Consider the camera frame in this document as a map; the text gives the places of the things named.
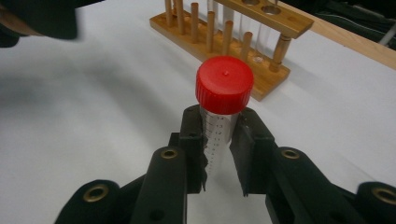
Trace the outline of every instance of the test tube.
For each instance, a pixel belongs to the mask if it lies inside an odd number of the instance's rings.
[[[241,14],[241,19],[239,22],[239,45],[242,47],[244,42],[244,34],[249,31],[251,18]]]
[[[259,32],[257,34],[257,40],[256,40],[256,47],[255,47],[255,52],[254,52],[254,57],[253,61],[256,63],[261,63],[264,61],[264,51],[265,48],[267,47],[268,43],[268,37],[270,36],[271,28],[264,24],[260,24],[259,27]]]
[[[207,0],[207,11],[215,12],[215,26],[214,26],[214,33],[217,33],[219,30],[219,3],[214,0]]]
[[[197,72],[195,95],[205,133],[208,178],[219,174],[239,113],[248,104],[253,73],[241,60],[219,56],[205,61]]]

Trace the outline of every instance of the brass screw hole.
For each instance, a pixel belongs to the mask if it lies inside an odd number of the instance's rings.
[[[108,194],[108,186],[104,184],[98,184],[88,189],[83,196],[83,199],[87,203],[95,203],[104,199]]]
[[[173,159],[174,157],[177,156],[177,151],[174,149],[166,149],[163,152],[161,152],[161,157],[164,159]]]
[[[296,151],[291,149],[282,150],[282,156],[291,160],[297,160],[300,158],[300,154],[298,154]]]
[[[374,196],[384,203],[396,205],[396,193],[390,189],[374,188],[372,189]]]

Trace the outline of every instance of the glass test tube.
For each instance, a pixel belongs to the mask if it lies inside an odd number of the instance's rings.
[[[264,61],[263,54],[265,48],[267,47],[268,37],[270,36],[270,33],[271,33],[271,28],[261,23],[259,27],[259,32],[257,34],[256,47],[254,48],[255,49],[255,53],[253,57],[254,62],[261,63],[262,61]]]
[[[229,7],[223,6],[223,20],[222,20],[222,27],[221,30],[225,30],[225,22],[226,21],[233,21],[233,10]]]
[[[214,0],[207,0],[207,11],[213,11],[215,13],[215,26],[214,34],[219,30],[219,3]]]
[[[242,47],[244,42],[244,34],[249,31],[251,18],[241,14],[241,20],[239,22],[239,45]]]

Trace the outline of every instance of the wooden peg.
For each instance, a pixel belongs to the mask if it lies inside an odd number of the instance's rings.
[[[198,43],[198,3],[191,3],[191,43]]]
[[[206,52],[213,51],[213,35],[215,33],[215,12],[207,12],[207,30],[206,30]]]
[[[177,9],[177,26],[180,35],[186,34],[186,29],[184,28],[184,9],[183,0],[176,0]]]
[[[242,42],[242,49],[241,49],[241,55],[239,58],[246,62],[248,60],[248,52],[250,50],[250,42],[251,42],[251,37],[253,37],[253,33],[251,32],[246,32],[244,34],[244,40]]]
[[[165,14],[166,14],[166,25],[172,27],[172,0],[165,0]]]
[[[286,52],[288,51],[290,41],[291,37],[283,34],[279,36],[275,47],[274,57],[269,67],[272,72],[277,72],[279,70],[279,66],[282,64]]]
[[[233,21],[226,21],[222,41],[222,55],[228,55],[230,52],[231,40],[233,39]]]

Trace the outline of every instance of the black object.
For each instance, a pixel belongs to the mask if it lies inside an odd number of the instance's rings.
[[[75,8],[103,0],[0,0],[4,6],[42,35],[58,39],[75,39],[78,25]],[[15,46],[25,36],[0,25],[0,48]]]
[[[396,22],[395,0],[283,0],[318,18],[379,42]],[[396,50],[396,36],[388,47]]]
[[[249,108],[238,118],[230,149],[244,195],[266,194],[273,223],[396,223],[396,188],[368,182],[355,195],[336,187],[302,151],[278,147]],[[121,189],[106,180],[84,185],[55,224],[186,223],[187,194],[205,185],[204,156],[194,105],[184,111],[169,146],[154,152],[146,175]]]

